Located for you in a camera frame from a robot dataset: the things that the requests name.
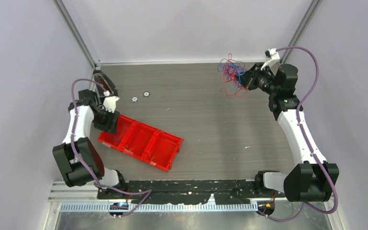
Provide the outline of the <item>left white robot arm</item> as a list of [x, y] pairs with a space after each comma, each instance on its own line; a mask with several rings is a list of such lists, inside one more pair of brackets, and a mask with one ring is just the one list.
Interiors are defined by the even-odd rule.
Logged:
[[120, 98], [109, 92], [100, 97], [91, 90], [79, 91], [78, 96], [68, 107], [70, 123], [67, 134], [52, 150], [62, 178], [68, 187], [94, 182], [102, 189], [109, 187], [114, 197], [123, 198], [128, 191], [123, 175], [104, 166], [89, 139], [91, 127], [116, 134], [120, 115], [116, 104]]

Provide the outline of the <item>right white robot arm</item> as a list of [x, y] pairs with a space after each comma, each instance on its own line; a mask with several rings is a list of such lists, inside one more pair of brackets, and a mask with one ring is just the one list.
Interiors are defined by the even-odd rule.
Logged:
[[286, 135], [296, 164], [288, 174], [259, 171], [255, 176], [255, 192], [264, 197], [277, 191], [290, 202], [328, 201], [339, 168], [325, 159], [309, 132], [300, 100], [294, 94], [297, 67], [281, 64], [274, 74], [260, 62], [244, 71], [238, 81], [248, 90], [260, 89], [268, 94], [268, 107]]

